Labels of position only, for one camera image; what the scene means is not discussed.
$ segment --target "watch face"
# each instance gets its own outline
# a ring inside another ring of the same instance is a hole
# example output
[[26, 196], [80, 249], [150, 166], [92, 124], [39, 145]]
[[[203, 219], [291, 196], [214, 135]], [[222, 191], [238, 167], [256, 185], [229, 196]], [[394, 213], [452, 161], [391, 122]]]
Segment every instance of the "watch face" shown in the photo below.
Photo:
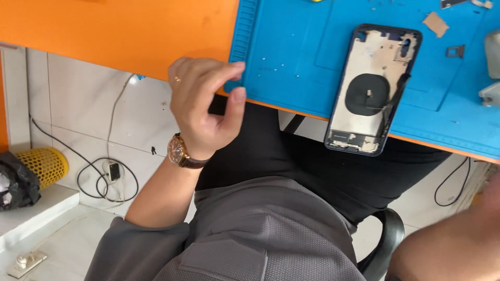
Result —
[[179, 164], [183, 159], [183, 147], [176, 137], [172, 138], [168, 143], [168, 158], [175, 164]]

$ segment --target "black cable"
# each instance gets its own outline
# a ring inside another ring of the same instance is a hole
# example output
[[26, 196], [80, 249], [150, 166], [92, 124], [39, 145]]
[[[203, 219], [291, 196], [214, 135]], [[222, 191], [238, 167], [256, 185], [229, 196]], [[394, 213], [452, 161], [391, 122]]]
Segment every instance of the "black cable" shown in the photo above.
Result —
[[[78, 173], [78, 176], [76, 177], [76, 185], [78, 186], [78, 188], [81, 190], [81, 192], [83, 192], [83, 194], [89, 196], [89, 197], [92, 197], [92, 198], [96, 198], [96, 199], [106, 199], [108, 200], [109, 202], [113, 202], [113, 203], [123, 203], [123, 202], [127, 202], [127, 201], [130, 201], [132, 199], [134, 199], [136, 197], [136, 195], [139, 193], [139, 182], [137, 181], [137, 177], [136, 175], [134, 174], [134, 172], [132, 172], [132, 170], [129, 169], [129, 167], [127, 167], [127, 165], [123, 164], [121, 161], [118, 161], [116, 159], [113, 159], [113, 158], [109, 158], [109, 157], [101, 157], [101, 158], [98, 158], [96, 160], [94, 160], [93, 162], [90, 162], [89, 160], [87, 160], [87, 158], [83, 157], [80, 153], [76, 152], [76, 150], [74, 150], [73, 148], [69, 147], [66, 143], [62, 142], [61, 140], [59, 140], [57, 137], [45, 132], [44, 130], [42, 130], [42, 128], [40, 128], [40, 126], [38, 126], [38, 124], [35, 122], [35, 120], [32, 118], [31, 115], [29, 115], [29, 119], [31, 119], [31, 122], [33, 122], [33, 124], [35, 125], [35, 127], [38, 128], [38, 130], [40, 130], [40, 132], [44, 133], [45, 135], [53, 138], [54, 140], [58, 141], [59, 143], [61, 143], [63, 146], [65, 146], [66, 148], [68, 148], [69, 150], [71, 150], [72, 152], [74, 152], [76, 155], [80, 156], [83, 160], [85, 160], [85, 162], [88, 163], [87, 166], [85, 166], [79, 173]], [[99, 161], [99, 160], [103, 160], [103, 159], [108, 159], [108, 160], [112, 160], [112, 161], [115, 161], [119, 164], [121, 164], [123, 167], [125, 167], [133, 176], [134, 180], [135, 180], [135, 184], [136, 184], [136, 189], [135, 189], [135, 194], [130, 197], [129, 199], [123, 199], [121, 201], [115, 201], [115, 200], [110, 200], [108, 198], [106, 198], [106, 195], [108, 195], [108, 189], [109, 189], [109, 185], [108, 185], [108, 181], [104, 180], [104, 183], [106, 184], [106, 188], [104, 190], [104, 194], [102, 194], [100, 191], [99, 191], [99, 181], [102, 179], [104, 179], [104, 174], [102, 174], [97, 168], [96, 166], [94, 166], [94, 163]], [[82, 172], [87, 169], [88, 167], [91, 167], [94, 168], [94, 170], [97, 171], [97, 173], [100, 175], [100, 177], [97, 179], [97, 181], [95, 182], [95, 190], [97, 191], [97, 194], [99, 194], [99, 196], [94, 196], [94, 195], [91, 195], [91, 194], [88, 194], [85, 190], [83, 190], [83, 188], [80, 186], [80, 182], [79, 182], [79, 179], [80, 179], [80, 175], [82, 174]]]
[[[453, 174], [455, 174], [455, 172], [456, 172], [456, 171], [458, 171], [458, 169], [460, 169], [460, 168], [461, 168], [461, 167], [462, 167], [462, 166], [463, 166], [463, 165], [467, 162], [467, 160], [468, 160], [468, 170], [467, 170], [467, 175], [465, 176], [465, 180], [463, 181], [462, 188], [460, 189], [460, 192], [459, 192], [459, 193], [458, 193], [458, 195], [456, 196], [455, 200], [453, 200], [453, 202], [451, 202], [451, 203], [449, 203], [449, 204], [447, 204], [447, 205], [442, 205], [442, 204], [438, 203], [438, 198], [437, 198], [437, 196], [438, 196], [438, 191], [439, 191], [439, 189], [440, 189], [440, 188], [441, 188], [441, 187], [442, 187], [442, 186], [446, 183], [446, 181], [447, 181], [447, 180], [448, 180], [451, 176], [453, 176]], [[458, 166], [458, 167], [457, 167], [454, 171], [452, 171], [452, 172], [451, 172], [451, 174], [449, 174], [449, 175], [448, 175], [448, 176], [447, 176], [447, 177], [443, 180], [443, 182], [441, 182], [441, 184], [440, 184], [440, 185], [436, 188], [436, 191], [434, 192], [434, 202], [435, 202], [436, 204], [438, 204], [439, 206], [441, 206], [441, 207], [448, 207], [448, 206], [451, 206], [451, 205], [455, 204], [455, 203], [459, 200], [460, 196], [462, 196], [462, 193], [464, 192], [464, 189], [465, 189], [465, 187], [466, 187], [466, 183], [467, 183], [467, 179], [469, 179], [469, 174], [470, 174], [470, 172], [471, 172], [471, 158], [470, 158], [470, 157], [466, 157], [466, 158], [463, 160], [462, 164], [460, 164], [460, 166]]]

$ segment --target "brown leather watch strap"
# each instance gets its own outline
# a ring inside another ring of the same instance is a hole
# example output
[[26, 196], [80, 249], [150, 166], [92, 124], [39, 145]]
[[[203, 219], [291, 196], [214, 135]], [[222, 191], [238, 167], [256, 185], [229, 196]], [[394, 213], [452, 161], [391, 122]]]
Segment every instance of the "brown leather watch strap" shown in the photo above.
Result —
[[179, 167], [181, 168], [189, 168], [189, 169], [201, 169], [205, 167], [205, 165], [209, 162], [210, 159], [208, 160], [195, 160], [191, 158], [184, 158], [181, 163], [179, 164]]

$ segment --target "black pants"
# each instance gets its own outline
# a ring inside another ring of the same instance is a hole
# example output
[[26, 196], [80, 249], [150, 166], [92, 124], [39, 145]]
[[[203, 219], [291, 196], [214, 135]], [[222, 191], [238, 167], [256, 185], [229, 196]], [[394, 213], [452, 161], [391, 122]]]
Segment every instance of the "black pants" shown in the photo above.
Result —
[[[209, 112], [223, 115], [226, 100], [215, 95]], [[295, 180], [358, 224], [386, 208], [450, 155], [394, 138], [388, 139], [378, 157], [329, 150], [322, 142], [280, 131], [276, 109], [247, 102], [238, 137], [215, 153], [196, 190], [281, 176]]]

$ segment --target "orange wall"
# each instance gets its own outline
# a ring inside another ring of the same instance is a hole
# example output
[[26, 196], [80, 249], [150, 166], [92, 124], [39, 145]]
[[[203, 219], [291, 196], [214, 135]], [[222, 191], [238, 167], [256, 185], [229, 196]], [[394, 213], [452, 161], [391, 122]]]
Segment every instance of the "orange wall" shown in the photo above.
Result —
[[7, 116], [5, 112], [4, 84], [2, 83], [2, 58], [0, 57], [0, 153], [9, 150]]
[[0, 41], [167, 80], [177, 58], [227, 60], [238, 0], [0, 0]]

